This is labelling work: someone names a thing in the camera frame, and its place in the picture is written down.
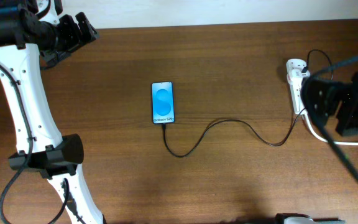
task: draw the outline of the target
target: white power strip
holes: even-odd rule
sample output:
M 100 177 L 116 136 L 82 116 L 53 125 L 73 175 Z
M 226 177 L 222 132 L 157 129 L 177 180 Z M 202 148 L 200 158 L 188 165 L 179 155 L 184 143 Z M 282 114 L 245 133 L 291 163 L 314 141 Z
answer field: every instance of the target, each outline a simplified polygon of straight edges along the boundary
M 290 59 L 287 62 L 287 80 L 288 83 L 290 84 L 293 110 L 295 114 L 300 114 L 301 111 L 305 108 L 305 106 L 303 106 L 303 102 L 300 96 L 301 88 L 302 88 L 302 80 L 305 77 L 310 77 L 309 71 L 302 73 L 302 70 L 305 67 L 306 67 L 306 62 L 302 59 Z M 326 139 L 322 138 L 314 131 L 307 110 L 304 110 L 302 112 L 302 115 L 304 116 L 304 119 L 306 120 L 306 125 L 309 128 L 312 135 L 314 135 L 320 141 L 327 142 Z M 343 146 L 358 146 L 358 142 L 336 141 L 335 144 L 343 145 Z

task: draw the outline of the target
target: robotic arm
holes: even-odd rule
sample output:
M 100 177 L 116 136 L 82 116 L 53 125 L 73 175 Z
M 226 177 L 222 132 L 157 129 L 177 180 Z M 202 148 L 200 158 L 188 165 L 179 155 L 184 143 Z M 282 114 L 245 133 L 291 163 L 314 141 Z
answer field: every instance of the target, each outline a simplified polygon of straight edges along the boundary
M 62 11 L 61 0 L 49 0 L 41 12 L 38 12 L 35 0 L 0 1 L 0 66 L 3 68 L 0 68 L 0 79 L 11 109 L 17 141 L 17 153 L 9 158 L 9 165 L 14 170 L 20 169 L 30 156 L 26 170 L 40 172 L 62 201 L 65 199 L 62 183 L 64 179 L 68 181 L 70 191 L 66 209 L 72 223 L 78 223 L 78 220 L 106 223 L 84 179 L 81 139 L 76 134 L 64 137 L 60 134 L 40 76 L 40 54 L 47 62 L 47 68 L 51 68 L 99 37 L 82 12 L 76 15 L 77 25 L 69 15 L 59 19 Z M 14 86 L 21 98 L 17 97 Z

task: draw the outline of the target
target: white robotic arm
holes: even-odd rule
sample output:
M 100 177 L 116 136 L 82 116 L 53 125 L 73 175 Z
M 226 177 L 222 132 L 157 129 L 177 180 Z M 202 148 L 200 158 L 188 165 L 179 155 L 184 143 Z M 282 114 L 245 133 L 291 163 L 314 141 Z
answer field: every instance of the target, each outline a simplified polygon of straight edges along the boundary
M 34 4 L 34 2 L 35 1 L 17 1 L 14 6 L 17 6 L 17 8 L 22 7 L 22 9 L 18 10 L 18 14 L 24 12 L 29 13 L 26 9 L 27 5 L 25 4 L 29 4 L 27 7 L 30 8 L 30 5 L 32 3 Z M 54 29 L 54 27 L 57 27 L 60 23 L 56 10 L 58 7 L 55 7 L 55 3 L 59 1 L 49 0 L 39 2 L 44 3 L 42 5 L 37 2 L 39 6 L 43 6 L 40 8 L 40 13 L 43 13 L 44 15 L 39 21 L 44 23 L 39 24 L 42 25 L 40 28 L 24 26 L 24 31 L 22 30 L 22 32 L 32 35 L 34 34 L 32 29 L 39 29 L 40 33 L 43 35 L 52 30 L 52 34 L 45 34 L 42 36 L 46 37 L 46 41 L 41 41 L 40 35 L 37 34 L 35 35 L 35 38 L 38 40 L 25 40 L 25 43 L 23 43 L 16 37 L 13 41 L 14 43 L 10 43 L 9 41 L 8 43 L 0 43 L 0 45 L 2 45 L 0 46 L 0 66 L 5 70 L 4 72 L 0 69 L 0 80 L 11 109 L 17 140 L 17 154 L 14 154 L 9 158 L 9 163 L 13 169 L 18 169 L 23 164 L 25 155 L 29 153 L 30 149 L 28 136 L 32 136 L 32 160 L 29 162 L 28 167 L 29 169 L 40 171 L 42 177 L 48 179 L 49 183 L 55 188 L 62 201 L 65 200 L 65 191 L 62 190 L 62 183 L 64 183 L 65 179 L 68 181 L 70 191 L 66 209 L 71 222 L 103 224 L 106 221 L 104 220 L 101 211 L 94 204 L 83 175 L 81 164 L 83 161 L 83 148 L 81 140 L 77 135 L 63 138 L 57 129 L 49 110 L 44 86 L 42 85 L 39 62 L 40 45 L 43 48 L 44 58 L 47 58 L 47 60 L 49 59 L 49 63 L 57 63 L 63 56 L 66 57 L 82 45 L 91 42 L 89 39 L 88 41 L 84 41 L 86 38 L 80 34 L 85 35 L 86 31 L 89 31 L 90 29 L 92 29 L 91 31 L 94 32 L 94 34 L 96 34 L 96 31 L 90 26 L 86 17 L 83 16 L 83 14 L 79 14 L 77 19 L 79 21 L 81 20 L 83 25 L 80 24 L 80 28 L 77 28 L 78 30 L 81 29 L 81 33 L 78 33 L 78 36 L 76 37 L 78 41 L 75 44 L 67 43 L 64 34 L 59 34 L 56 31 L 58 29 Z M 0 7 L 12 6 L 13 5 L 7 6 L 4 5 L 3 2 L 0 2 Z M 74 26 L 76 24 L 74 24 L 73 20 L 70 18 L 71 17 L 65 16 L 62 19 L 65 21 L 65 24 L 67 23 L 71 25 L 71 27 L 67 27 L 68 32 L 72 32 L 70 29 L 76 30 L 76 27 Z M 21 21 L 8 22 L 14 24 L 18 22 L 21 26 L 23 18 L 16 19 L 21 19 Z M 3 19 L 0 20 L 0 24 L 7 22 L 2 20 Z M 0 26 L 0 33 L 2 30 L 5 31 L 7 29 L 4 26 Z M 11 35 L 11 32 L 16 32 L 16 30 L 12 31 L 8 29 L 5 32 L 5 35 L 9 36 Z M 48 35 L 56 35 L 56 39 L 61 39 L 53 40 L 52 38 L 49 38 Z M 62 47 L 60 47 L 60 49 L 49 50 L 45 47 L 48 46 L 48 41 L 55 41 L 54 46 L 61 44 Z M 14 84 L 12 84 L 11 80 L 8 78 L 6 71 L 9 72 L 10 77 L 16 82 L 15 85 L 20 92 L 21 102 L 24 112 L 27 115 L 26 120 L 29 124 L 31 133 L 27 132 Z
M 63 141 L 62 135 L 53 121 L 45 96 L 40 76 L 39 50 L 37 45 L 26 44 L 26 48 L 23 50 L 18 50 L 15 45 L 0 47 L 0 64 L 11 72 L 15 80 L 20 81 L 19 90 L 21 91 L 27 119 L 29 120 L 32 135 L 36 138 L 33 153 L 43 152 L 46 150 L 45 147 L 50 145 L 54 148 L 58 147 Z M 24 151 L 27 154 L 29 142 L 27 141 L 24 120 L 21 116 L 14 89 L 7 76 L 1 70 L 0 79 L 15 124 L 17 151 Z M 70 193 L 75 200 L 78 215 L 82 217 L 82 220 L 85 223 L 103 223 L 103 215 L 94 204 L 86 185 L 82 172 L 82 164 L 77 165 L 75 175 L 70 175 L 69 173 L 53 175 L 48 180 L 62 201 L 65 198 L 62 190 L 64 178 L 70 184 Z M 77 217 L 73 212 L 69 211 L 68 208 L 67 212 L 71 222 L 77 223 Z

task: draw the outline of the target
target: power strip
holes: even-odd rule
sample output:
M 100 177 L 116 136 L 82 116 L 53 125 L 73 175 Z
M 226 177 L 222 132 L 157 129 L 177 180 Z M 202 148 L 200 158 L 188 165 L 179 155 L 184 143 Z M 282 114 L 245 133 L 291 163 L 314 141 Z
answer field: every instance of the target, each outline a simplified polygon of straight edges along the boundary
M 310 77 L 310 72 L 307 71 L 302 73 L 303 68 L 306 67 L 306 62 L 302 59 L 290 59 L 287 64 L 287 80 L 290 84 L 293 110 L 295 114 L 301 113 L 303 108 L 303 102 L 301 99 L 301 88 L 302 80 L 304 78 Z

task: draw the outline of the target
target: black charging cable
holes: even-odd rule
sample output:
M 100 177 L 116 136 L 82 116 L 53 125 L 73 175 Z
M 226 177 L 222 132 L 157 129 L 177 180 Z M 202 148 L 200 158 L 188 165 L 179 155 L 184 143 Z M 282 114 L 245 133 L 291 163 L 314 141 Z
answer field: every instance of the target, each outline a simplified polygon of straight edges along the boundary
M 69 193 L 69 199 L 67 202 L 67 208 L 73 213 L 73 215 L 75 216 L 75 218 L 77 219 L 78 222 L 80 222 L 81 224 L 86 224 L 84 222 L 84 220 L 82 219 L 82 216 L 80 216 L 78 214 L 78 210 L 77 210 L 77 203 L 75 202 L 75 199 L 73 198 L 72 194 Z
M 242 121 L 242 120 L 239 120 L 239 119 L 225 119 L 225 120 L 222 120 L 222 121 L 217 121 L 213 124 L 210 124 L 209 126 L 206 127 L 204 133 L 201 135 L 201 137 L 199 138 L 199 140 L 197 141 L 197 143 L 194 145 L 194 147 L 189 151 L 187 152 L 186 154 L 184 155 L 178 155 L 176 153 L 174 153 L 168 146 L 168 143 L 167 143 L 167 137 L 166 137 L 166 132 L 167 132 L 167 125 L 166 124 L 162 124 L 162 134 L 163 134 L 163 140 L 164 140 L 164 145 L 165 147 L 167 148 L 168 152 L 177 157 L 177 158 L 184 158 L 186 156 L 189 156 L 192 152 L 194 152 L 194 150 L 196 150 L 196 148 L 198 147 L 198 145 L 201 143 L 201 141 L 204 139 L 206 133 L 213 127 L 215 127 L 216 125 L 218 124 L 221 124 L 221 123 L 228 123 L 228 122 L 234 122 L 234 123 L 242 123 L 242 124 L 245 124 L 246 126 L 248 126 L 248 128 L 251 129 L 251 131 L 263 142 L 265 143 L 266 145 L 269 145 L 269 146 L 274 146 L 274 147 L 278 147 L 278 146 L 282 146 L 284 145 L 284 143 L 287 141 L 288 137 L 290 137 L 291 135 L 291 132 L 293 130 L 293 128 L 295 127 L 295 124 L 296 122 L 298 121 L 298 118 L 301 116 L 302 112 L 304 111 L 305 109 L 301 110 L 301 112 L 298 114 L 298 116 L 296 116 L 294 122 L 292 123 L 290 129 L 288 130 L 287 132 L 287 135 L 284 137 L 284 139 L 278 143 L 270 143 L 266 140 L 264 140 L 262 137 L 260 137 L 260 135 L 255 131 L 255 129 L 247 122 L 245 121 Z
M 309 70 L 310 54 L 312 52 L 320 52 L 320 53 L 322 53 L 327 58 L 329 66 L 333 65 L 333 62 L 331 61 L 331 59 L 329 58 L 329 56 L 328 56 L 328 54 L 326 52 L 323 52 L 320 49 L 313 49 L 313 50 L 310 50 L 309 53 L 308 53 L 308 59 L 306 60 L 306 67 L 303 68 L 302 73 L 305 73 L 305 72 L 307 72 Z M 334 70 L 331 70 L 331 79 L 333 79 L 333 78 L 334 78 Z
M 65 200 L 62 204 L 62 207 L 60 208 L 60 211 L 57 213 L 55 218 L 53 218 L 53 220 L 50 221 L 48 224 L 54 224 L 61 217 L 63 212 L 65 211 L 65 207 L 66 207 L 66 204 L 68 201 L 68 196 L 70 195 L 70 186 L 68 185 L 68 180 L 66 178 L 64 178 L 64 180 L 63 180 L 62 188 L 64 189 Z

